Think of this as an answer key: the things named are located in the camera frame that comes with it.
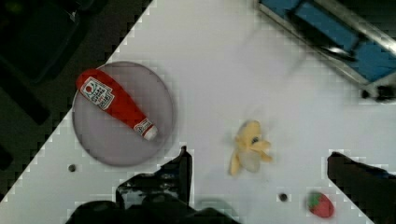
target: plate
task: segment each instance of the plate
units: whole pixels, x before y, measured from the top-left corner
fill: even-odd
[[[108,165],[133,166],[148,160],[163,148],[174,128],[169,90],[153,71],[137,63],[109,63],[98,69],[121,84],[159,132],[147,141],[78,92],[73,104],[73,125],[79,142],[92,157]]]

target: table surface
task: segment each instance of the table surface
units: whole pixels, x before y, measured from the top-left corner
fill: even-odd
[[[344,151],[356,161],[396,171],[395,105],[364,103],[359,90],[254,5],[153,1],[109,63],[142,63],[165,81],[177,109],[170,141],[143,164],[109,167],[83,150],[70,111],[0,203],[2,222],[65,223],[82,203],[115,201],[120,183],[156,171],[187,145],[196,209],[226,203],[242,223],[372,223],[329,181],[326,159],[334,150]],[[231,177],[233,138],[247,119],[262,124],[275,160],[263,162],[257,174]],[[70,164],[76,172],[68,172]],[[332,219],[305,210],[311,189],[334,202]],[[280,202],[280,192],[290,201]]]

